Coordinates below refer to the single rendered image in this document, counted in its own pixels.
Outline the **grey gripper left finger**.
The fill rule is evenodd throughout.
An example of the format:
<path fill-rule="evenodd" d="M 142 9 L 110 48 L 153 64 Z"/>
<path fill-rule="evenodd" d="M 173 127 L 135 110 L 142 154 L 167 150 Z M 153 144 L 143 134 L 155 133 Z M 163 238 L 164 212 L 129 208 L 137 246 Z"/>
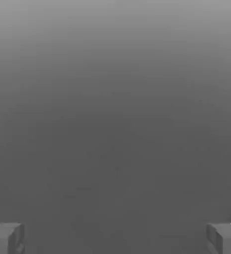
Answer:
<path fill-rule="evenodd" d="M 0 254 L 25 254 L 24 229 L 21 223 L 0 223 Z"/>

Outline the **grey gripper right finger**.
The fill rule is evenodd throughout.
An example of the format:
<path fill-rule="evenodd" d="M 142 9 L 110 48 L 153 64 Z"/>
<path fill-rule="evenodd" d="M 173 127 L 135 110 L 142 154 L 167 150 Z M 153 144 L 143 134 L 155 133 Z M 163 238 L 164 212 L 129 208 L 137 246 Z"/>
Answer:
<path fill-rule="evenodd" d="M 231 223 L 206 225 L 208 254 L 231 254 Z"/>

